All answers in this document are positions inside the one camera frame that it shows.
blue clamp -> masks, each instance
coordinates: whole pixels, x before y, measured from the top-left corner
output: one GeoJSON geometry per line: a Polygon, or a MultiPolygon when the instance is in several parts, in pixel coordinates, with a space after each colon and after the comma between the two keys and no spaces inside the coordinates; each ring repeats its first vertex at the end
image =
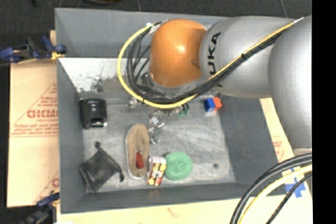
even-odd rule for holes
{"type": "Polygon", "coordinates": [[[62,44],[53,45],[47,36],[41,37],[41,43],[35,43],[31,37],[18,47],[8,47],[0,50],[0,58],[10,63],[18,63],[29,59],[48,59],[53,52],[64,55],[67,47],[62,44]]]}

metal part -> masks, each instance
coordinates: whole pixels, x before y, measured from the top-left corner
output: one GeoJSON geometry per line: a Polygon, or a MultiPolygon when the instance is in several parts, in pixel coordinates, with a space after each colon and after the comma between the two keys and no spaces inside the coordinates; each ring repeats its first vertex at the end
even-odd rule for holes
{"type": "Polygon", "coordinates": [[[164,122],[160,121],[158,116],[149,115],[149,128],[148,128],[148,134],[151,138],[151,144],[155,145],[157,144],[160,140],[158,139],[158,134],[159,134],[159,129],[161,129],[164,126],[164,122]]]}
{"type": "Polygon", "coordinates": [[[138,101],[135,97],[132,97],[129,101],[128,101],[128,108],[133,110],[136,107],[138,107],[140,105],[140,101],[138,101]]]}

green sponge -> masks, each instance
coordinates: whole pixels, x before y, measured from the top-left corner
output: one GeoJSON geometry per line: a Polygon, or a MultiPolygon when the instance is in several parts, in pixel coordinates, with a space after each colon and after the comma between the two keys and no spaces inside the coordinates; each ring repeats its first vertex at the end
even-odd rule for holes
{"type": "Polygon", "coordinates": [[[165,157],[167,168],[164,176],[173,181],[182,180],[188,177],[193,170],[193,161],[183,152],[171,152],[165,157]]]}

blue block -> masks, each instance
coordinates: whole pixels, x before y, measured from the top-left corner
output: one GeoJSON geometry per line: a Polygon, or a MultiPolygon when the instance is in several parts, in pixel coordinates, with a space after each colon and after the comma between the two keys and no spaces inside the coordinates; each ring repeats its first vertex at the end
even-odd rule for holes
{"type": "Polygon", "coordinates": [[[214,99],[213,98],[206,99],[206,101],[204,102],[204,107],[206,112],[213,111],[216,107],[214,99]]]}

